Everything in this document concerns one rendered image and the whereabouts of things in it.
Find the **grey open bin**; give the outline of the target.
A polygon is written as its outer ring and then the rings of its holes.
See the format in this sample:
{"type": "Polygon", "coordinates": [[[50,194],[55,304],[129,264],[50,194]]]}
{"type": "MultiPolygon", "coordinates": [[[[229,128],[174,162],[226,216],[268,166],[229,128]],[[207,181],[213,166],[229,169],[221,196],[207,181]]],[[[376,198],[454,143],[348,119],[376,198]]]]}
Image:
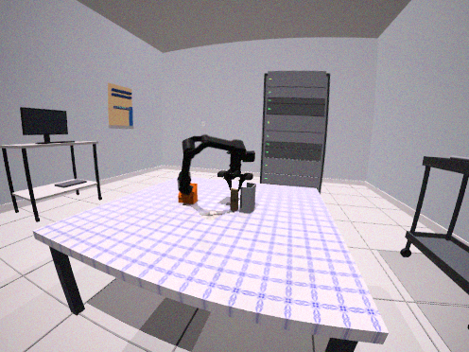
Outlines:
{"type": "Polygon", "coordinates": [[[247,183],[246,187],[240,187],[240,212],[250,214],[255,208],[256,184],[247,183]]]}

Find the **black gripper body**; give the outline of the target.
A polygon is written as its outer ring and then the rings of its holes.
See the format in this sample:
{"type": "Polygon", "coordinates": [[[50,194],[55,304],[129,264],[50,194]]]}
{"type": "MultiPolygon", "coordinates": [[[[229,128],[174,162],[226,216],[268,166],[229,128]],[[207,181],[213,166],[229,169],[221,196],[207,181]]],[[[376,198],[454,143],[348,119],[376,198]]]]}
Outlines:
{"type": "MultiPolygon", "coordinates": [[[[230,162],[230,167],[233,167],[233,168],[238,167],[239,173],[241,173],[241,171],[240,171],[241,170],[241,163],[231,163],[230,162]]],[[[217,176],[218,177],[223,177],[224,176],[224,178],[226,178],[225,172],[226,172],[225,170],[219,171],[217,173],[217,176]]],[[[240,176],[238,176],[238,177],[240,177],[240,180],[250,181],[251,179],[253,179],[253,174],[252,173],[245,173],[245,174],[240,174],[240,176]]]]}

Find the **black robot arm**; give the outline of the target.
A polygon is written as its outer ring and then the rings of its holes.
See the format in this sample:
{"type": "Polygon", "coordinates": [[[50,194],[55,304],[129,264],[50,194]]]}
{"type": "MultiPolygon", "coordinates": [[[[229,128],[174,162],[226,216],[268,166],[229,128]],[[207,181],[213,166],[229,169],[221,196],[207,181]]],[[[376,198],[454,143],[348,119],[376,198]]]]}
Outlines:
{"type": "MultiPolygon", "coordinates": [[[[242,140],[234,139],[231,141],[217,137],[210,137],[206,134],[203,136],[192,136],[184,139],[182,141],[182,171],[179,173],[179,177],[177,178],[178,191],[180,191],[180,193],[189,196],[192,192],[194,187],[191,185],[191,161],[196,154],[200,153],[207,147],[227,150],[227,153],[231,154],[231,163],[241,163],[241,160],[243,162],[254,162],[255,160],[255,151],[246,150],[242,140]],[[196,142],[201,143],[196,147],[196,142]]],[[[225,175],[226,179],[231,180],[240,176],[238,167],[230,167],[230,169],[225,172],[225,175]]]]}

